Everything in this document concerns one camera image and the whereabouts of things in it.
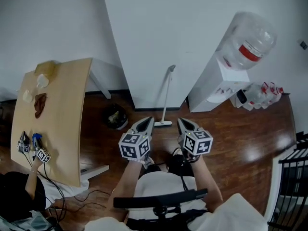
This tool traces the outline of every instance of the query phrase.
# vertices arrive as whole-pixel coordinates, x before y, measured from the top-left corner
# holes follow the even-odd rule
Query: white shirt
[[[183,177],[188,189],[196,190],[194,177]],[[137,183],[134,197],[157,196],[184,191],[181,178],[166,172],[152,172],[142,176]],[[189,209],[205,209],[202,200],[193,200],[181,204],[181,211]],[[168,213],[166,218],[176,213]],[[130,210],[129,218],[157,219],[151,209]],[[205,213],[188,224],[192,231],[267,231],[266,220],[240,195],[235,194],[224,204],[219,206],[214,213]],[[114,218],[100,218],[89,222],[85,231],[129,231],[130,229]]]

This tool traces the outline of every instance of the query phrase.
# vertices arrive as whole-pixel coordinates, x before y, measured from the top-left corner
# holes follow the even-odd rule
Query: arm
[[[206,207],[210,212],[214,212],[216,208],[222,205],[223,200],[221,192],[214,181],[210,171],[208,170],[203,157],[198,161],[191,163],[194,177],[196,179],[197,189],[207,188],[208,194],[203,201],[206,202]]]
[[[31,167],[30,174],[28,176],[28,180],[26,183],[25,190],[29,194],[32,200],[35,197],[35,189],[37,187],[37,174],[38,174],[38,167],[42,165],[42,162],[36,157],[33,166]]]
[[[129,161],[125,168],[125,171],[108,199],[107,207],[104,213],[104,217],[113,217],[118,221],[124,221],[128,211],[123,209],[114,208],[114,198],[115,197],[126,197],[130,198],[134,196],[135,188],[139,178],[140,170],[142,164]]]

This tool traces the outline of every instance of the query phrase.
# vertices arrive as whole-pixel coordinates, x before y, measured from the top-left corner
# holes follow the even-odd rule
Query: wooden floor
[[[117,103],[125,108],[129,124],[122,130],[111,130],[102,123],[103,108]],[[119,94],[113,94],[111,100],[102,95],[87,95],[84,102],[80,161],[82,168],[110,165],[110,170],[90,180],[88,191],[80,194],[82,199],[88,192],[100,189],[111,193],[119,181],[127,161],[121,158],[118,141],[134,122],[146,116],[153,116],[157,121],[162,112],[134,112],[129,100]],[[261,214],[264,214],[268,201],[272,159],[285,148],[295,143],[295,128],[292,108],[288,96],[266,110],[247,111],[235,109],[226,101],[211,112],[190,113],[184,103],[179,111],[166,113],[166,120],[171,120],[170,128],[157,128],[153,132],[152,158],[157,163],[168,156],[164,148],[176,148],[179,136],[177,118],[184,117],[196,122],[208,130],[214,137],[211,153],[205,156],[214,179],[227,200],[234,193],[240,193]],[[22,170],[9,160],[9,152],[0,148],[0,172]],[[106,204],[108,196],[101,192],[92,193],[84,203],[74,198],[66,198],[67,207],[76,210],[85,203]],[[90,220],[103,215],[103,208],[87,205],[77,213],[67,213],[61,222],[64,230],[81,231]]]

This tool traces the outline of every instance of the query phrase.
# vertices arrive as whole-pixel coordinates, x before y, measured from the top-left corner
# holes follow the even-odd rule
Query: wooden table
[[[43,135],[44,147],[51,154],[46,170],[52,180],[79,187],[80,180],[91,178],[109,169],[109,166],[102,166],[80,173],[81,117],[91,63],[92,59],[87,58],[58,64],[49,85],[43,89],[36,88],[37,76],[34,75],[34,71],[25,74],[13,117],[11,137],[11,159],[13,161],[26,168],[31,168],[25,156],[17,150],[17,142],[22,131],[25,131],[30,139],[33,133]],[[31,103],[23,101],[26,89],[33,95]],[[36,119],[35,95],[40,93],[47,93],[47,99],[41,116]],[[32,151],[25,155],[29,159]],[[44,174],[43,166],[39,168],[39,171]]]

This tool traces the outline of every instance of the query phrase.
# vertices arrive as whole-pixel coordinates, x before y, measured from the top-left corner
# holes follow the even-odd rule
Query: brown cloth
[[[34,108],[36,110],[35,118],[39,118],[40,115],[42,114],[45,107],[46,99],[47,99],[46,93],[38,94],[35,96],[35,103],[34,103]]]

